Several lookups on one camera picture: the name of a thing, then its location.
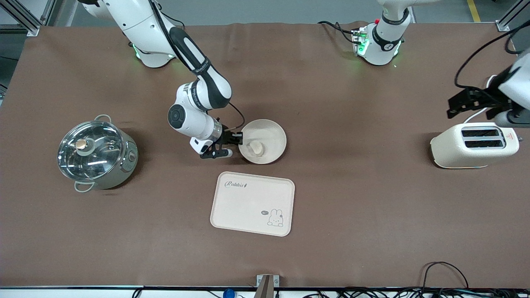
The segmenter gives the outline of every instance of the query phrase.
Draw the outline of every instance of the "stainless steel pot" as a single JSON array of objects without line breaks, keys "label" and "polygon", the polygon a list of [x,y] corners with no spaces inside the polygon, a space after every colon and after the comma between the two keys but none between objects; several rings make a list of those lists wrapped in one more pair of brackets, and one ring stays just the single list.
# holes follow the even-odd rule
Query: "stainless steel pot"
[{"label": "stainless steel pot", "polygon": [[78,192],[115,187],[136,167],[136,143],[111,122],[108,115],[99,115],[74,127],[59,145],[59,169],[75,181]]}]

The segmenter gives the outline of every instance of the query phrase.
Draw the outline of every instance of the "brown table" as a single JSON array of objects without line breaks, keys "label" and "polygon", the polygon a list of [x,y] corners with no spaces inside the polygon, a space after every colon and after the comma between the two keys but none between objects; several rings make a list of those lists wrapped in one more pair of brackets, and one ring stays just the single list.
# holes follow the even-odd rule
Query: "brown table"
[{"label": "brown table", "polygon": [[[246,285],[275,273],[283,286],[409,286],[444,260],[472,287],[528,287],[526,143],[480,170],[443,170],[428,153],[468,116],[448,120],[447,99],[459,65],[497,36],[493,24],[413,24],[382,67],[321,25],[188,32],[249,121],[284,127],[284,156],[201,160],[166,119],[177,87],[195,79],[180,62],[143,66],[118,28],[42,28],[0,108],[2,285]],[[462,82],[482,85],[513,60],[491,46]],[[139,165],[122,187],[77,194],[57,169],[58,144],[101,113],[138,143]],[[211,114],[240,121],[230,108]],[[291,233],[212,227],[223,171],[292,179]],[[430,273],[430,286],[462,286],[443,267]]]}]

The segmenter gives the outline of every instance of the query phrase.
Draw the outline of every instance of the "glass lid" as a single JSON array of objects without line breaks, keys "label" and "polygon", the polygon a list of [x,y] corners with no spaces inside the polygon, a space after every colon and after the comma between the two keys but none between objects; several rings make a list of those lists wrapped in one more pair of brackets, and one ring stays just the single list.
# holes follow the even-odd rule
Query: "glass lid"
[{"label": "glass lid", "polygon": [[112,170],[122,151],[123,139],[116,126],[105,121],[88,121],[63,138],[57,162],[66,177],[89,181]]}]

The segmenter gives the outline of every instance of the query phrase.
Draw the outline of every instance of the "yellow floor line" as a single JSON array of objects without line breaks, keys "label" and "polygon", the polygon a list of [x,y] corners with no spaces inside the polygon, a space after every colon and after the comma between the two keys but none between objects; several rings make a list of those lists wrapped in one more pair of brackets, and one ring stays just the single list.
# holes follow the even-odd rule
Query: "yellow floor line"
[{"label": "yellow floor line", "polygon": [[473,17],[473,22],[480,22],[479,12],[476,11],[475,2],[473,0],[467,0],[467,5],[471,11],[471,16]]}]

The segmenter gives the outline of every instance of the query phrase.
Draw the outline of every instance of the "rabbit logo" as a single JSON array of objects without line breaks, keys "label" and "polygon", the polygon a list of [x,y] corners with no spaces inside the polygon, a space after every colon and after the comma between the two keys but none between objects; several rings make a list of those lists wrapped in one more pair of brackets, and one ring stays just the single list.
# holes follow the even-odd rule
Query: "rabbit logo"
[{"label": "rabbit logo", "polygon": [[267,224],[272,226],[284,226],[284,216],[281,214],[281,210],[271,210],[269,222]]}]

